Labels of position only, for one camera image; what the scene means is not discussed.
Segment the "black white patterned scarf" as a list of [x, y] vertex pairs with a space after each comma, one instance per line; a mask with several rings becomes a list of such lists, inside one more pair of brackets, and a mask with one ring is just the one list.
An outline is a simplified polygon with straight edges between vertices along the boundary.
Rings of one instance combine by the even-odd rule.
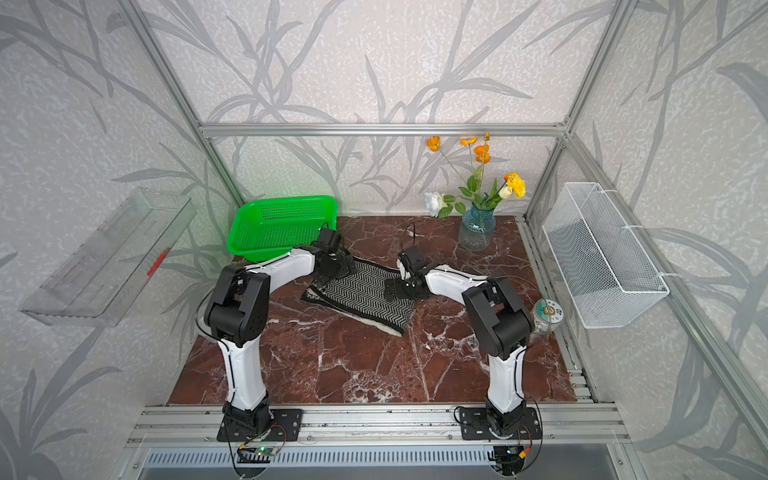
[[324, 286], [313, 282], [300, 299], [329, 308], [396, 337], [402, 337], [411, 323], [415, 302], [408, 298], [388, 300], [388, 280], [400, 280], [401, 274], [377, 263], [354, 257], [355, 272]]

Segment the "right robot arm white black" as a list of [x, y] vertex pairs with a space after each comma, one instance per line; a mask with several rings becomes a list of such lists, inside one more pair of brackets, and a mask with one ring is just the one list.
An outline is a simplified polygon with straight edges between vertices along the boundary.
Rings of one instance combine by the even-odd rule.
[[539, 438], [538, 411], [527, 405], [523, 388], [534, 321], [512, 283], [430, 263], [416, 246], [399, 254], [397, 267], [400, 277], [385, 282], [387, 300], [442, 296], [464, 306], [479, 349], [488, 356], [485, 413], [491, 434], [500, 439], [517, 433]]

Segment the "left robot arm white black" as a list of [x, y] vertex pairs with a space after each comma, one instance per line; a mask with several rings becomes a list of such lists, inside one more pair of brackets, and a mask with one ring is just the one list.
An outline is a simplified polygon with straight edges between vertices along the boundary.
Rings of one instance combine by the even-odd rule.
[[225, 362], [229, 397], [218, 440], [253, 438], [273, 424], [261, 371], [260, 339], [269, 316], [270, 295], [294, 280], [321, 282], [354, 272], [342, 235], [323, 227], [309, 245], [299, 245], [265, 262], [225, 267], [212, 289], [203, 320]]

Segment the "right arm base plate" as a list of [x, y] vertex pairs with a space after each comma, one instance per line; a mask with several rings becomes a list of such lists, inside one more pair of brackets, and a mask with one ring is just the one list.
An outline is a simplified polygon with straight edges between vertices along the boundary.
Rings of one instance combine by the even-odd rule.
[[508, 433], [494, 433], [488, 420], [485, 407], [463, 407], [456, 410], [456, 418], [461, 429], [463, 440], [541, 440], [543, 437], [542, 421], [538, 411], [533, 407], [525, 407], [516, 423]]

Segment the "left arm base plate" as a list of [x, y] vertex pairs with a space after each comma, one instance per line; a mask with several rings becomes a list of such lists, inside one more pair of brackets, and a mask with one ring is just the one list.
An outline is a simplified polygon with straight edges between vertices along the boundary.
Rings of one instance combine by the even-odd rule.
[[286, 408], [255, 411], [227, 409], [216, 440], [232, 444], [257, 440], [295, 442], [298, 440], [303, 413], [302, 409]]

